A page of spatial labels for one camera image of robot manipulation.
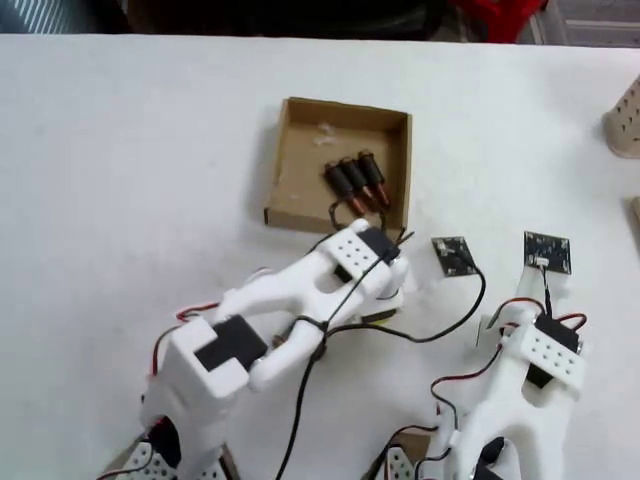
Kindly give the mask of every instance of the black circuit board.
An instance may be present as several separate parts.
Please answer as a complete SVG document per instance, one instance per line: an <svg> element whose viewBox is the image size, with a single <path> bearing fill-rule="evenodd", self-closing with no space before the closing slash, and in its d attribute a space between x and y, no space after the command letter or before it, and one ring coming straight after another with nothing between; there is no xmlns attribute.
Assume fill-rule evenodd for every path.
<svg viewBox="0 0 640 480"><path fill-rule="evenodd" d="M462 277L476 273L476 269L469 265L474 262L464 237L436 237L431 239L431 243L446 277Z"/></svg>
<svg viewBox="0 0 640 480"><path fill-rule="evenodd" d="M571 249L568 238L524 232L524 264L550 272L571 275Z"/></svg>

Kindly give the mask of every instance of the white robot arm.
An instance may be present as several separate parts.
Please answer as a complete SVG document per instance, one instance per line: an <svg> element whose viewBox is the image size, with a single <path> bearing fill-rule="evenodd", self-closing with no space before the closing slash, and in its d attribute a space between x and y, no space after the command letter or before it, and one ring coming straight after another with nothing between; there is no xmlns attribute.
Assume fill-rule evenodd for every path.
<svg viewBox="0 0 640 480"><path fill-rule="evenodd" d="M531 291L536 274L525 268L520 294ZM556 285L556 292L566 293L563 288ZM458 429L449 415L442 417L427 458L449 449L443 472L437 463L424 462L416 478L563 480L564 440L586 370L582 341L531 306L510 306L489 330L487 320L481 335L503 333L485 398Z"/></svg>
<svg viewBox="0 0 640 480"><path fill-rule="evenodd" d="M178 478L196 478L220 456L229 409L247 386L261 390L309 358L328 328L395 311L408 267L383 232L356 220L284 270L226 292L212 325L197 317L175 330L141 420L147 428L171 421ZM287 341L269 349L245 317L275 311L297 320Z"/></svg>

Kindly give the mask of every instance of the cable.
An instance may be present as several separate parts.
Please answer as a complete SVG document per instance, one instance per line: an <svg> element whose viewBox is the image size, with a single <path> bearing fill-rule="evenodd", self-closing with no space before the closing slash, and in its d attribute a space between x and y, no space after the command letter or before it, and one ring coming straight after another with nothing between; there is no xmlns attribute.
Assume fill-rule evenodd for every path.
<svg viewBox="0 0 640 480"><path fill-rule="evenodd" d="M162 332L162 334L156 340L156 344L153 346L153 356L151 357L151 376L152 377L155 377L156 375L158 375L158 350L160 349L160 342L162 342L162 339L164 337L166 337L168 334L170 334L177 328L180 328L181 326L182 325L176 325L174 327L168 328L167 330Z"/></svg>
<svg viewBox="0 0 640 480"><path fill-rule="evenodd" d="M181 312L176 313L176 318L180 322L188 322L189 321L189 317L196 316L198 314L198 312L206 312L207 310L211 310L212 308L216 308L219 305L220 305L219 302L214 302L214 303L208 303L206 305L199 305L199 306L195 306L195 307L189 307L189 308L186 308L186 309L182 310Z"/></svg>
<svg viewBox="0 0 640 480"><path fill-rule="evenodd" d="M406 237L403 237L402 235L398 236L398 240L396 240L396 247L399 247L400 245L402 245L404 242L406 242L407 240L409 240L411 237L413 237L416 234L416 232L409 232L407 233Z"/></svg>
<svg viewBox="0 0 640 480"><path fill-rule="evenodd" d="M340 309L349 300L349 298L351 297L353 292L360 285L360 283L362 283L362 281L369 274L369 272L371 272L371 270L373 270L373 268L375 268L375 266L378 263L380 263L384 258L385 258L385 255L382 255L369 268L367 268L367 270L365 270L363 272L362 276L354 284L354 286L351 288L351 290L349 290L349 292L345 295L345 297L340 302L340 304L336 307L336 309L331 314L329 319L326 322L323 322L323 325L325 326L325 328L328 327L328 325L330 324L331 320L337 315L337 313L340 311ZM457 321L456 323L454 323L450 327L442 330L441 332L439 332L439 333L437 333L435 335L432 335L431 337L417 339L417 338L414 338L411 335L408 335L406 333L398 332L398 331L392 330L390 328L382 327L382 326L379 326L379 325L372 325L372 324L342 325L340 327L335 327L335 328L325 332L324 337L323 337L320 345L318 345L318 348L316 349L316 351L313 353L313 355L309 359L309 363L307 364L307 368L305 369L305 372L304 372L304 374L302 376L302 381L300 382L300 387L298 388L298 396L297 396L297 400L296 400L296 410L295 410L295 415L294 415L293 426L291 428L291 433L290 433L290 436L289 436L289 443L287 445L287 449L285 451L284 458L283 458L282 463L280 465L280 469L278 470L278 474L276 475L276 480L280 480L282 478L282 475L284 474L284 471L285 471L285 469L287 467L287 463L289 462L289 458L291 456L291 452L293 451L293 445L295 443L295 439L296 439L296 436L297 436L297 430L298 430L298 426L299 426L299 423L300 423L300 416L302 414L302 401L304 399L304 391L305 391L305 389L307 387L307 383L309 381L309 376L311 375L311 370L313 369L313 366L314 366L315 362L317 361L318 354L324 351L324 349L326 347L327 340L331 336L333 336L333 335L335 335L336 333L339 333L339 332L344 332L344 331L348 331L348 330L365 330L366 329L366 330L377 330L377 331L381 331L381 332L384 332L384 333L388 333L390 335L395 335L395 336L404 338L406 340L412 341L414 343L428 343L428 342L432 342L434 340L437 340L439 338L442 338L445 335L448 335L449 333L453 332L458 327L463 325L475 313L475 311L478 309L478 306L480 305L480 302L482 301L482 298L484 297L484 292L486 290L486 285L487 285L487 282L486 282L486 279L484 277L484 274L473 263L473 261L467 259L466 257L464 257L462 255L461 255L461 258L463 258L467 263L469 263L471 266L473 266L475 268L476 272L478 273L478 275L480 276L480 279L481 279L481 282L482 282L481 287L480 287L480 293L478 294L478 298L474 302L474 304L471 307L471 309L467 312L467 314L464 315L459 321Z"/></svg>
<svg viewBox="0 0 640 480"><path fill-rule="evenodd" d="M484 298L485 290L487 288L487 281L486 281L485 276L482 273L482 271L473 262L470 262L463 255L460 255L460 258L465 259L465 261L467 261L476 270L476 273L480 276L481 285L480 285L480 292L478 293L478 297L476 298L476 301L473 303L473 305L471 306L469 311L460 320L458 320L454 324L452 324L449 327L445 328L444 330L436 333L435 335L432 335L432 336L426 337L426 338L416 338L416 337L413 337L413 336L409 335L408 333L404 333L404 332L400 332L400 331L397 331L397 330L393 330L391 328L383 327L381 325L366 324L366 323L353 324L353 325L341 325L339 327L335 327L335 328L332 328L331 330L329 330L329 332L327 333L327 338L332 337L336 333L346 332L346 331L349 331L349 330L375 330L375 331L378 331L378 332L387 333L389 335L400 337L400 338L403 338L405 340L409 340L412 343L430 343L430 342L438 340L438 339L440 339L440 338L442 338L442 337L444 337L446 335L449 335L451 332L457 330L462 325L464 325L467 322L467 320L469 320L473 316L473 314L476 312L476 310L480 306L480 303L482 302L482 299Z"/></svg>
<svg viewBox="0 0 640 480"><path fill-rule="evenodd" d="M331 233L327 233L324 237L322 237L320 240L318 240L313 247L311 247L311 249L307 252L307 255L309 255L311 252L313 252L316 248L318 248L318 245L320 245L322 242L324 242L327 238L331 237L333 235L333 232Z"/></svg>
<svg viewBox="0 0 640 480"><path fill-rule="evenodd" d="M338 221L336 220L336 208L338 208L343 201L344 200L342 199L336 200L331 205L329 205L329 219L331 220L331 225L336 231L342 230L346 226L341 223L338 223Z"/></svg>
<svg viewBox="0 0 640 480"><path fill-rule="evenodd" d="M571 328L571 330L573 330L574 332L577 332L578 330L580 330L587 323L587 316L584 313L570 313L568 315L563 315L561 317L558 317L556 318L556 320L558 320L559 322L564 322L565 320L570 320L572 318L580 319L580 321Z"/></svg>
<svg viewBox="0 0 640 480"><path fill-rule="evenodd" d="M551 309L551 292L549 292L549 284L547 283L547 270L540 267L542 272L542 281L544 282L544 304L546 306L547 315L553 318L553 310Z"/></svg>
<svg viewBox="0 0 640 480"><path fill-rule="evenodd" d="M416 463L416 466L413 468L413 478L414 478L414 480L420 480L418 475L420 473L420 467L422 466L423 463L425 463L425 462L439 462L439 461L444 460L445 458L447 458L449 453L451 453L451 448L447 448L442 454L438 455L437 457L425 457L422 460L420 460L418 463Z"/></svg>
<svg viewBox="0 0 640 480"><path fill-rule="evenodd" d="M291 457L291 452L293 451L293 446L296 441L296 436L298 435L298 426L300 424L300 416L302 415L302 402L304 400L304 392L307 388L307 383L309 382L309 377L311 375L311 370L313 370L313 366L318 359L318 355L324 351L326 340L327 340L327 328L331 320L338 314L340 309L344 306L345 303L351 298L353 292L355 292L356 288L362 283L362 281L366 278L367 275L381 262L384 260L385 255L380 256L375 262L373 262L364 272L362 272L362 276L353 284L353 287L347 292L342 301L338 304L336 309L333 311L331 316L327 319L326 322L322 322L322 329L324 332L323 338L313 352L311 357L309 358L309 362L307 363L307 367L302 375L302 380L300 381L300 386L298 387L298 395L296 398L296 410L293 417L293 425L291 426L291 433L289 434L289 442L287 444L287 449L285 450L284 457L282 459L282 463L280 464L280 468L278 469L278 473L276 474L276 480L280 480L282 475L284 475L284 471L287 468L287 464L289 463L289 458Z"/></svg>
<svg viewBox="0 0 640 480"><path fill-rule="evenodd" d="M382 449L382 451L378 454L378 456L373 461L371 469L369 470L370 475L367 477L367 480L372 480L373 478L375 478L376 474L380 470L380 467L382 467L382 465L385 463L387 452L389 451L389 448L391 448L391 446L393 445L393 439L396 437L396 435L398 435L399 433L402 433L405 430L408 430L409 428L415 428L418 430L422 430L423 432L430 432L430 433L438 431L438 427L424 427L422 425L406 425L404 427L399 428L395 432L393 432L389 437L389 440L387 441L387 443L384 445L384 448Z"/></svg>
<svg viewBox="0 0 640 480"><path fill-rule="evenodd" d="M498 359L498 355L500 355L501 351L502 351L502 345L499 344L498 348L496 349L496 353L493 354L493 357L491 357L491 360L489 360L489 363L487 363L480 370L477 370L477 371L471 372L471 373L465 373L463 375L448 375L448 376L445 376L445 377L440 377L440 378L434 380L433 383L431 384L431 394L437 400L440 400L442 403L445 403L445 404L449 405L449 407L451 407L451 409L453 410L453 424L454 424L456 430L458 430L458 428L460 426L459 420L458 420L458 411L457 411L457 409L456 409L456 407L455 407L455 405L453 403L451 403L449 400L447 400L446 398L444 398L441 395L438 395L435 392L435 387L438 386L441 383L444 383L444 382L459 381L459 380L469 380L471 378L479 377L484 372L489 370L489 368L491 368L491 365L493 365L494 362Z"/></svg>
<svg viewBox="0 0 640 480"><path fill-rule="evenodd" d="M487 323L487 330L489 330L491 327L493 327L493 325L496 323L496 321L498 320L498 318L500 318L500 314L502 313L502 309L504 307L506 307L507 305L511 304L511 303L518 303L518 302L529 302L529 303L534 303L536 304L538 307L540 307L540 313L544 313L544 305L542 305L542 303L540 303L538 300L536 300L535 298L531 298L531 297L514 297L514 298L510 298L509 300L507 300L506 302L504 302L502 305L500 305L498 307L498 309L496 310L496 312L493 314L493 316L491 317L491 320L489 320L489 323Z"/></svg>
<svg viewBox="0 0 640 480"><path fill-rule="evenodd" d="M121 470L111 470L109 472L103 473L98 478L96 478L96 480L104 480L105 478L111 478L111 477L115 477L117 475L123 475L123 474L127 474L127 473L135 473L135 472L139 472L140 470L144 470L145 468L147 468L151 464L151 460L153 460L153 454L154 454L153 446L149 443L149 460L147 460L144 465L142 465L140 467L136 467L136 468L126 468L126 469L121 469Z"/></svg>

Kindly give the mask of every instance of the table surface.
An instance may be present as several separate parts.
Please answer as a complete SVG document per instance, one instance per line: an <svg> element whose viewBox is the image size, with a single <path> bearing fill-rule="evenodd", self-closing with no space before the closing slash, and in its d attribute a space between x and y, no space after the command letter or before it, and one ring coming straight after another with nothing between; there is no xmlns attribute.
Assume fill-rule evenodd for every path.
<svg viewBox="0 0 640 480"><path fill-rule="evenodd" d="M289 96L414 115L405 251L418 291L396 328L433 333L477 293L477 277L441 278L430 237L466 236L484 313L515 292L523 230L571 239L563 309L589 315L593 351L566 478L637 470L640 237L625 201L640 161L613 156L600 121L640 51L2 36L0 58L3 477L92 478L141 431L150 351L172 314L317 240L261 221ZM473 333L332 340L287 478L359 478L393 430L433 421L430 381L485 361ZM275 475L301 374L239 403L229 443L243 478ZM481 384L445 391L465 403Z"/></svg>

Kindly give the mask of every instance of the cardboard box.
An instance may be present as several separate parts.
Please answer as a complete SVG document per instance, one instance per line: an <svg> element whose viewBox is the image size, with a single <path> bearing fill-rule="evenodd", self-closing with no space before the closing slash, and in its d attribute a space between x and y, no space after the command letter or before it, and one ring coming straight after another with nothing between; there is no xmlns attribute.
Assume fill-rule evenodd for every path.
<svg viewBox="0 0 640 480"><path fill-rule="evenodd" d="M411 115L337 102L286 99L280 114L275 172L264 209L267 225L328 233L329 206L337 200L324 180L324 165L368 149L375 155L391 200L387 228L407 225L411 183ZM355 219L348 206L339 223ZM379 224L375 214L367 218Z"/></svg>

